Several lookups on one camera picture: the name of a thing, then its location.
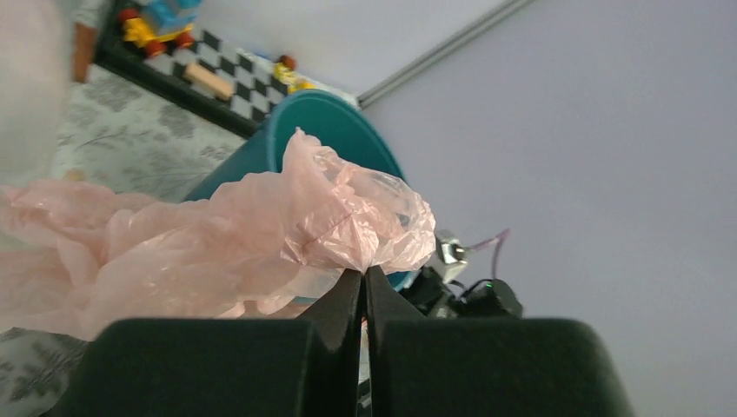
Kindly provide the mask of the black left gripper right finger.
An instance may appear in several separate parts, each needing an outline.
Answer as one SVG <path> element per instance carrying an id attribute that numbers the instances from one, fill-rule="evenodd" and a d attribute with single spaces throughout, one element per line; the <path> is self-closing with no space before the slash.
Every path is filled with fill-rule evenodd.
<path id="1" fill-rule="evenodd" d="M 631 416 L 599 335 L 566 319 L 423 316 L 364 275 L 375 416 Z"/>

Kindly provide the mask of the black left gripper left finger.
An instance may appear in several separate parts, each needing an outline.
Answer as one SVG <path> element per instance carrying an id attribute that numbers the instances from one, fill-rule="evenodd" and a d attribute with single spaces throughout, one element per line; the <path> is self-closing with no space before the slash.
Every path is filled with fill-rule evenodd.
<path id="1" fill-rule="evenodd" d="M 53 416 L 353 416 L 362 275 L 299 317 L 117 321 L 92 341 Z"/>

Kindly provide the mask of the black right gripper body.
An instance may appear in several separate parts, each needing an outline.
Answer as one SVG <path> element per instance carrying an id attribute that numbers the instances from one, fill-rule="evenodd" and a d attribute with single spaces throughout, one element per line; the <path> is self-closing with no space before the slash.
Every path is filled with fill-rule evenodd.
<path id="1" fill-rule="evenodd" d="M 443 282 L 430 267 L 421 272 L 400 294 L 429 318 L 508 317 L 520 319 L 523 306 L 503 280 L 483 279 L 469 288 L 456 280 Z"/>

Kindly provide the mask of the pink plastic bag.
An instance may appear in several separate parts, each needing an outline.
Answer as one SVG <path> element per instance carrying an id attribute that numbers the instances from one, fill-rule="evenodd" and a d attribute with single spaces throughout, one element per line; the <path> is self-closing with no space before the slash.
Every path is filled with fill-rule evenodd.
<path id="1" fill-rule="evenodd" d="M 343 160 L 297 129 L 279 173 L 208 199 L 161 202 L 89 182 L 1 189 L 1 326 L 91 340 L 140 317 L 273 314 L 319 298 L 344 269 L 419 268 L 435 218 L 403 180 Z"/>

